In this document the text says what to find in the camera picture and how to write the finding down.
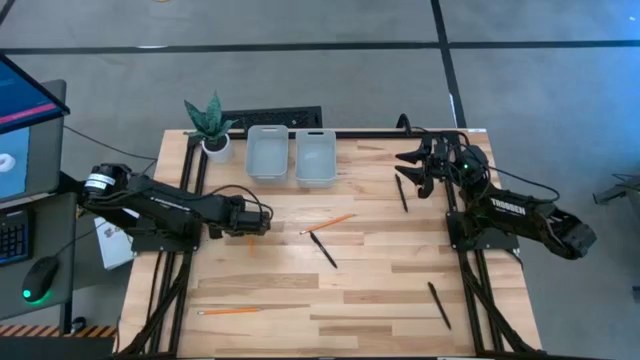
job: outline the wooden tabletop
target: wooden tabletop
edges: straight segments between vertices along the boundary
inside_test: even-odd
[[[493,164],[487,133],[468,135]],[[249,246],[249,237],[209,240],[203,232],[193,259],[178,356],[474,354],[458,259],[445,224],[444,186],[436,184],[428,199],[418,199],[413,185],[403,179],[408,213],[396,187],[393,165],[401,162],[394,155],[415,150],[419,142],[339,139],[338,177],[329,189],[297,186],[294,140],[284,185],[259,186],[251,181],[244,170],[244,140],[232,142],[231,163],[209,162],[205,193],[226,184],[243,185],[271,205],[275,216],[271,231],[256,237],[254,246]],[[183,131],[165,132],[156,180],[179,185],[186,143]],[[190,191],[199,156],[197,150]],[[497,184],[498,176],[492,178]],[[309,236],[298,232],[348,213],[357,216],[316,232],[337,262],[334,269]],[[498,308],[526,342],[539,348],[520,265],[504,251],[485,253]],[[155,260],[156,254],[149,253],[134,261],[120,321],[121,347],[145,323]],[[440,316],[428,281],[438,290],[452,330]],[[246,307],[261,310],[197,315],[202,310]],[[161,349],[168,343],[172,314],[170,309]],[[485,346],[491,349],[481,305],[479,314]]]

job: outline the keyboard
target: keyboard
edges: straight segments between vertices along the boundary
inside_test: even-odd
[[[33,254],[29,224],[32,211],[22,209],[0,214],[0,266],[28,260]]]
[[[233,129],[249,129],[253,125],[284,125],[290,129],[322,128],[322,108],[297,108],[223,111],[222,121],[238,120]]]

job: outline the concrete floor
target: concrete floor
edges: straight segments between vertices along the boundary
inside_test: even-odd
[[[442,8],[450,41],[640,38],[637,1],[446,0]],[[436,39],[429,2],[419,0],[18,0],[0,27],[0,47]],[[640,168],[640,49],[452,54],[468,126],[488,129],[497,165],[558,189],[558,205],[599,237],[578,261],[521,241],[544,348],[638,358],[640,305],[631,286],[640,284],[640,225],[626,200],[596,206],[591,193],[612,185],[611,173]],[[141,155],[157,154],[163,130],[189,127],[183,99],[204,104],[214,89],[229,110],[321,105],[327,127],[393,126],[401,112],[415,125],[454,126],[438,50],[11,58],[40,81],[67,80],[69,126]],[[139,142],[141,134],[151,142]],[[82,178],[103,161],[146,165],[65,134],[64,171]],[[515,191],[546,195],[501,179]],[[115,323],[126,270],[77,291],[74,312]],[[55,324],[57,310],[9,321]]]

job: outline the monitor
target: monitor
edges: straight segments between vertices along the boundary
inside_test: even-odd
[[[0,54],[0,134],[69,114],[69,108]]]

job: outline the white plastic bin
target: white plastic bin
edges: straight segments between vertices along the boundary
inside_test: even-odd
[[[304,188],[331,187],[336,179],[336,133],[309,129],[296,133],[296,180]]]
[[[247,137],[245,171],[258,184],[287,180],[289,130],[284,125],[254,125]]]

